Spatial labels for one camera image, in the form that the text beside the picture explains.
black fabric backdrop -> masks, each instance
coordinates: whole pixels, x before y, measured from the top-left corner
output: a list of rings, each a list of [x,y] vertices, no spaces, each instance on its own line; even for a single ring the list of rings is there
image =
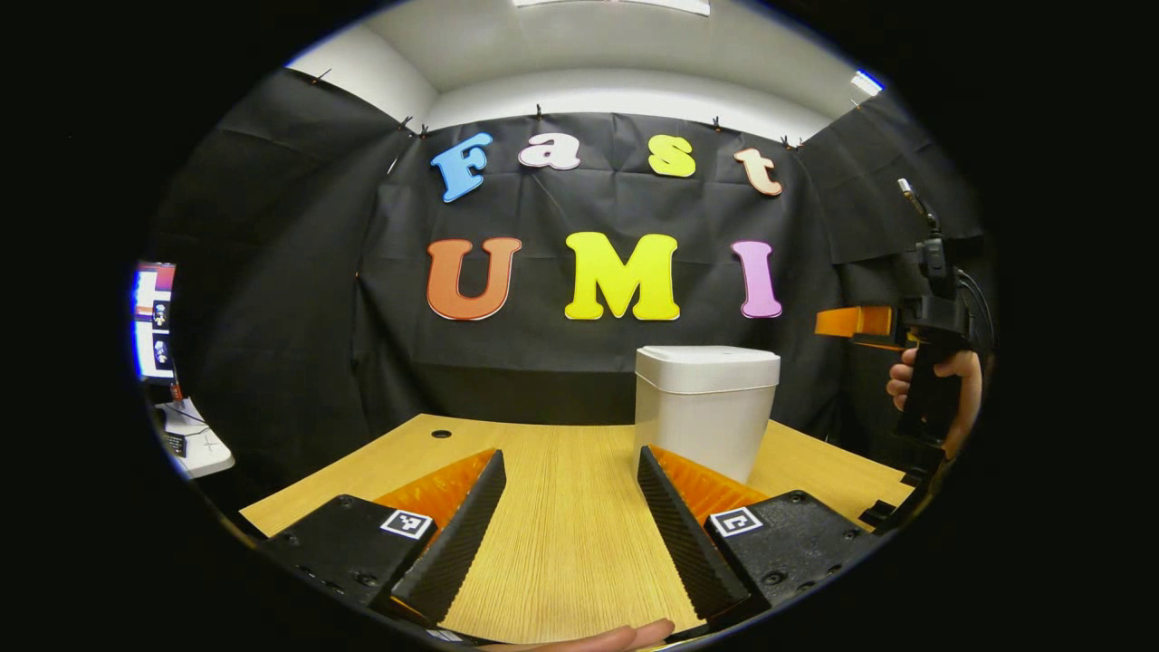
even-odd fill
[[[773,351],[782,361],[772,418],[875,455],[896,423],[884,393],[896,354],[814,336],[817,310],[920,287],[898,255],[924,235],[898,176],[931,200],[983,277],[987,251],[969,190],[936,145],[888,97],[862,107],[792,151],[687,120],[607,113],[504,118],[417,138],[325,81],[280,71],[195,151],[158,215],[150,255],[177,263],[182,386],[257,497],[420,412],[630,423],[634,352],[644,345]],[[495,138],[483,183],[446,204],[430,160],[480,131]],[[580,167],[520,166],[527,139],[553,131],[580,139]],[[651,170],[657,133],[688,139],[691,177]],[[780,196],[748,182],[732,159],[745,147],[773,160]],[[679,318],[606,309],[567,318],[575,254],[564,240],[578,230],[605,233],[625,259],[647,233],[676,237]],[[493,236],[523,241],[503,308],[480,321],[433,313],[427,247],[474,244],[460,280],[474,295],[487,273],[481,244]],[[741,314],[736,240],[773,247],[780,316]]]

computer screen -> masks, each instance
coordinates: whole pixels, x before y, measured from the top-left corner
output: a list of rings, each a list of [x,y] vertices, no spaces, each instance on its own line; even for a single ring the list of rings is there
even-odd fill
[[[177,373],[169,349],[169,325],[173,276],[176,265],[166,262],[140,262],[133,285],[133,343],[137,350],[137,375],[144,382],[165,386],[177,383]]]

white trash bin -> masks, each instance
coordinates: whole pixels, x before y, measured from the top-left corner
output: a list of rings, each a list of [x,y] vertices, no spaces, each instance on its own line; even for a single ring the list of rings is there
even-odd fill
[[[636,446],[656,445],[746,483],[768,426],[781,359],[737,347],[636,350]]]

wooden table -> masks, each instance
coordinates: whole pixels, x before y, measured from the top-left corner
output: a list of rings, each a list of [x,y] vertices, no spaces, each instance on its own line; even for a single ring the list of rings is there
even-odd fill
[[[432,431],[451,431],[435,439]],[[531,426],[420,415],[241,511],[267,536],[340,493],[366,500],[487,448],[503,450],[506,490],[442,625],[542,643],[697,618],[632,472],[633,426]],[[768,423],[750,486],[802,490],[861,527],[876,500],[901,505],[901,471]]]

white ceiling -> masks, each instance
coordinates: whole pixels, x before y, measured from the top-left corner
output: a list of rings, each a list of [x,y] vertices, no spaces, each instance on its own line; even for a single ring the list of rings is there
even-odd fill
[[[708,17],[630,2],[410,0],[366,21],[440,93],[515,74],[644,68],[707,76],[778,95],[837,118],[857,69],[807,30],[742,0]]]

